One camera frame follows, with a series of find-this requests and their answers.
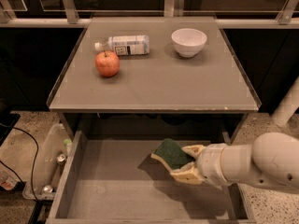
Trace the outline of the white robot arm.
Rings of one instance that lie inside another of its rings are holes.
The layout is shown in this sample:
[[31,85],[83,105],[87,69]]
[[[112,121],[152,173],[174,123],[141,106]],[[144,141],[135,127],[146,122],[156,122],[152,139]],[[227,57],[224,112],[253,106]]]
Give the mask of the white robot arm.
[[299,192],[299,140],[285,133],[264,133],[247,145],[195,145],[182,151],[194,160],[170,172],[178,182]]

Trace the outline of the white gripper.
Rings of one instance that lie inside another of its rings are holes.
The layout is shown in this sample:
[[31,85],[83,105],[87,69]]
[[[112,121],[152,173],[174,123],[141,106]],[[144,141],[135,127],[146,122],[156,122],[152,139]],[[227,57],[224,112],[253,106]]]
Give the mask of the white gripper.
[[180,169],[170,172],[170,175],[180,183],[199,185],[204,181],[212,186],[231,186],[221,169],[221,153],[227,147],[224,143],[192,145],[183,147],[182,150],[197,159],[195,168],[193,165],[185,165]]

